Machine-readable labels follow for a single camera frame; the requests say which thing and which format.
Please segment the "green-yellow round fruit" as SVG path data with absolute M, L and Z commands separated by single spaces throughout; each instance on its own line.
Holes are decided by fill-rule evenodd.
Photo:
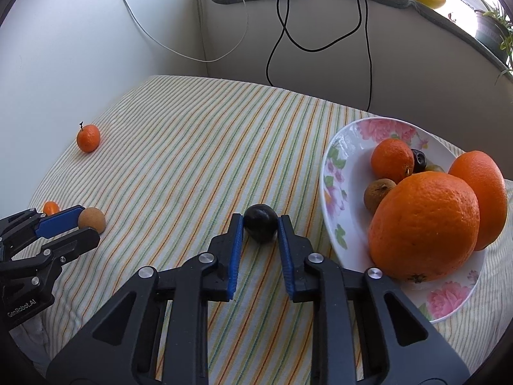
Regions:
M 444 169 L 435 163 L 428 163 L 424 170 L 425 171 L 434 171 L 434 172 L 444 172 Z

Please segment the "large smooth orange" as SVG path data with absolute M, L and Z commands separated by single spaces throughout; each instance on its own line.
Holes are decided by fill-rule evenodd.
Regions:
M 480 150 L 465 152 L 452 163 L 449 173 L 466 181 L 475 192 L 480 225 L 475 251 L 492 244 L 507 221 L 508 196 L 501 170 Z

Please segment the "white floral plate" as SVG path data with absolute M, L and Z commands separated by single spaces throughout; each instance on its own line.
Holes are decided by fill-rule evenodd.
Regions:
M 374 181 L 370 157 L 385 139 L 395 138 L 420 150 L 429 165 L 448 171 L 463 151 L 414 124 L 373 116 L 347 124 L 331 139 L 320 170 L 319 190 L 324 225 L 342 267 L 364 272 L 374 265 L 368 251 L 372 218 L 364 206 L 364 191 Z M 402 282 L 409 300 L 431 322 L 460 310 L 478 284 L 486 252 L 473 253 L 459 270 L 432 282 Z

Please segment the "brown longan fruit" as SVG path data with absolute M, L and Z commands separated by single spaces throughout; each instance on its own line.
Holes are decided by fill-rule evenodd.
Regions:
M 94 228 L 98 234 L 102 234 L 106 229 L 106 218 L 98 208 L 90 207 L 84 209 L 77 220 L 78 228 Z
M 364 191 L 364 205 L 373 215 L 385 196 L 396 187 L 397 184 L 389 178 L 381 178 L 368 185 Z

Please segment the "striped tablecloth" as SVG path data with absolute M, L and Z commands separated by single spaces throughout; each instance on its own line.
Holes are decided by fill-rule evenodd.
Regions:
M 156 76 L 96 120 L 100 147 L 75 140 L 29 207 L 104 212 L 98 247 L 66 264 L 53 305 L 11 335 L 45 374 L 56 353 L 140 267 L 176 267 L 207 249 L 232 213 L 266 203 L 335 257 L 323 225 L 322 156 L 344 125 L 373 116 L 320 98 L 203 77 Z M 512 219 L 488 247 L 476 290 L 435 327 L 473 373 L 512 319 Z M 209 304 L 210 384 L 309 384 L 311 304 L 290 302 L 279 251 L 245 240 L 235 299 Z

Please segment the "mandarin with rough skin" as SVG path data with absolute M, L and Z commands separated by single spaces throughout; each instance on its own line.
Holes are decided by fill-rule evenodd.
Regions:
M 374 148 L 370 165 L 377 179 L 387 178 L 399 184 L 413 174 L 415 159 L 406 142 L 387 138 Z

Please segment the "dark plum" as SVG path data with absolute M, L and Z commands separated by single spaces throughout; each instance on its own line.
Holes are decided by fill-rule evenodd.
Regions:
M 267 204 L 253 204 L 243 214 L 243 228 L 258 244 L 268 244 L 278 229 L 277 214 Z
M 421 173 L 424 172 L 424 170 L 427 167 L 427 158 L 424 155 L 424 152 L 417 149 L 412 149 L 412 154 L 414 157 L 414 173 Z

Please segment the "small mandarin with stem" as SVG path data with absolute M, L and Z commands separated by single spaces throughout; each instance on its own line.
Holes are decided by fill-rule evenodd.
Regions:
M 94 124 L 79 124 L 80 130 L 77 133 L 77 146 L 84 153 L 91 153 L 96 150 L 101 141 L 100 131 Z

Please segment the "potted spider plant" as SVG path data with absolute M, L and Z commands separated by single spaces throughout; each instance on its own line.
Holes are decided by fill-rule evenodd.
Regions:
M 512 76 L 512 20 L 501 5 L 485 0 L 460 0 L 473 9 L 477 19 L 475 39 L 500 62 L 499 75 Z

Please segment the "large bumpy orange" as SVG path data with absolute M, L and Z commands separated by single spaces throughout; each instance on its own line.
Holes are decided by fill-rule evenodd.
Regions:
M 388 193 L 368 231 L 370 258 L 386 276 L 430 282 L 460 269 L 473 253 L 480 212 L 461 178 L 424 172 Z

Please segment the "small orange kumquat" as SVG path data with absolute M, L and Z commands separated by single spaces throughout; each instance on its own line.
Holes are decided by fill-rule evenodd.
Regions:
M 60 207 L 56 202 L 49 201 L 44 204 L 43 212 L 47 216 L 52 216 L 60 211 Z

